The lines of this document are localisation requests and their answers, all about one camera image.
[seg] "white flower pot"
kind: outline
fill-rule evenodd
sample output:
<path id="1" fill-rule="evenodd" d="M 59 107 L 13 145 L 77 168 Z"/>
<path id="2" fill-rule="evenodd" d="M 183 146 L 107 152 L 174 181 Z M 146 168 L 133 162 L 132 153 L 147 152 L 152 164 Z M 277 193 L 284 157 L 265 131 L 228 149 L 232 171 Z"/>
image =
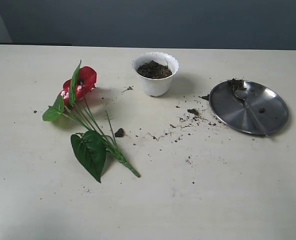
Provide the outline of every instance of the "white flower pot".
<path id="1" fill-rule="evenodd" d="M 165 78 L 160 78 L 160 79 L 152 79 L 152 78 L 141 76 L 137 72 L 137 69 L 140 66 L 146 63 L 149 63 L 150 61 L 155 61 L 158 64 L 168 66 L 168 68 L 172 72 L 172 75 Z M 137 77 L 138 77 L 138 80 L 140 81 L 143 92 L 148 96 L 158 97 L 165 94 L 169 90 L 173 80 L 173 76 L 177 73 L 179 69 L 179 64 L 173 56 L 167 53 L 156 51 L 156 52 L 146 52 L 140 55 L 138 58 L 136 58 L 132 62 L 132 67 L 135 73 L 137 74 Z"/>

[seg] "metal plate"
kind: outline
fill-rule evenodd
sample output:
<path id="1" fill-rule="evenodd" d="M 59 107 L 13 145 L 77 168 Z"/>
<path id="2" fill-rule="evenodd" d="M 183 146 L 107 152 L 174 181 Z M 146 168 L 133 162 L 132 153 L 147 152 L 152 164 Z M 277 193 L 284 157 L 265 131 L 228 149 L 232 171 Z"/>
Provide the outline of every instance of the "metal plate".
<path id="1" fill-rule="evenodd" d="M 243 85 L 251 90 L 252 95 L 247 98 L 247 102 L 267 132 L 273 134 L 280 130 L 289 118 L 288 108 L 282 98 L 259 83 L 243 80 Z M 214 114 L 231 128 L 244 133 L 264 135 L 253 124 L 243 102 L 233 94 L 228 81 L 211 90 L 209 104 Z"/>

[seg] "white table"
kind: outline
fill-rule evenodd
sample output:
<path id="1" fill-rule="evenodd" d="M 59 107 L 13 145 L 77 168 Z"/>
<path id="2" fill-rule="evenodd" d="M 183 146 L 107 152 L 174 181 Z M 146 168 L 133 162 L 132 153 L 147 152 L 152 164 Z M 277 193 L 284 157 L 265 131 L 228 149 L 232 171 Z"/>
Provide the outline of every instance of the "white table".
<path id="1" fill-rule="evenodd" d="M 153 98 L 132 70 L 152 50 L 0 45 L 0 240 L 296 240 L 296 51 L 159 49 L 180 66 Z M 125 129 L 118 143 L 141 178 L 109 160 L 97 183 L 70 145 L 84 129 L 42 121 L 80 59 L 98 73 L 94 116 Z M 273 140 L 218 123 L 198 97 L 233 77 L 286 102 Z M 205 120 L 180 128 L 192 108 Z"/>

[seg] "table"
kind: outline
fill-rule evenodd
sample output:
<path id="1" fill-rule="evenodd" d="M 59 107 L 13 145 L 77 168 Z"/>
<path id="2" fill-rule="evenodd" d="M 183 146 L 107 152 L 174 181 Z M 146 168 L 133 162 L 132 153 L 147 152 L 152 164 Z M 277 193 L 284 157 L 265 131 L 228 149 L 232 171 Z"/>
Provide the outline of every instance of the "table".
<path id="1" fill-rule="evenodd" d="M 132 69 L 148 51 L 179 62 L 162 97 L 146 96 Z M 141 178 L 109 158 L 97 183 L 70 145 L 83 128 L 42 121 L 80 59 L 98 73 L 95 118 L 108 133 L 107 110 L 126 131 L 118 143 Z M 200 98 L 231 78 L 284 99 L 290 120 L 273 139 L 219 123 Z M 0 240 L 10 239 L 296 239 L 296 51 L 0 45 Z"/>

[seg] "green leaf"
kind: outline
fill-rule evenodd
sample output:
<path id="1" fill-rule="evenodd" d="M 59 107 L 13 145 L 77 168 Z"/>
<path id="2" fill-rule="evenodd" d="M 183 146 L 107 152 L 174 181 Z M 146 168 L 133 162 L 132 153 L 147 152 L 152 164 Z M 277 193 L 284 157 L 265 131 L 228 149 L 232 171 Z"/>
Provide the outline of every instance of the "green leaf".
<path id="1" fill-rule="evenodd" d="M 64 113 L 65 105 L 63 96 L 59 95 L 53 105 L 48 107 L 47 111 L 42 115 L 42 120 L 51 122 Z"/>
<path id="2" fill-rule="evenodd" d="M 106 161 L 106 147 L 101 136 L 87 131 L 82 137 L 73 134 L 70 137 L 73 153 L 80 164 L 99 182 Z"/>
<path id="3" fill-rule="evenodd" d="M 75 105 L 76 101 L 76 85 L 78 82 L 78 75 L 79 75 L 79 70 L 80 70 L 80 65 L 82 64 L 82 61 L 80 60 L 79 65 L 73 72 L 71 81 L 70 81 L 70 87 L 69 87 L 69 103 L 71 106 Z"/>

